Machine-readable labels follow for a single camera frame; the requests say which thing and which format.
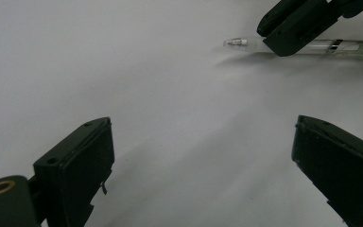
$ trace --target black plastic part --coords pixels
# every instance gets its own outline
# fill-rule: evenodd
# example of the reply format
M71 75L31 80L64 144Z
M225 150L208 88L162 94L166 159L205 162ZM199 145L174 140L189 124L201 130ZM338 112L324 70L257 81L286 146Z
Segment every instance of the black plastic part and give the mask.
M27 179L22 176L1 178L0 227L36 227L39 225L40 222L36 219Z
M299 116L292 159L351 227L363 227L363 141L322 120Z
M278 56L297 53L340 16L363 11L363 0L282 0L261 20L257 32Z
M35 162L49 226L84 226L94 208L90 202L113 163L109 117L80 126Z

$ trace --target white surface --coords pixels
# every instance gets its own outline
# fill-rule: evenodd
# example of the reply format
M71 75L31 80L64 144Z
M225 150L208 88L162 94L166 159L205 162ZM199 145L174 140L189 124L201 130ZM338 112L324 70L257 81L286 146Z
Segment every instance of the white surface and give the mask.
M87 226L345 226L290 150L299 114L363 139L363 61L222 46L276 2L0 1L0 177L110 116ZM363 13L322 38L363 39Z

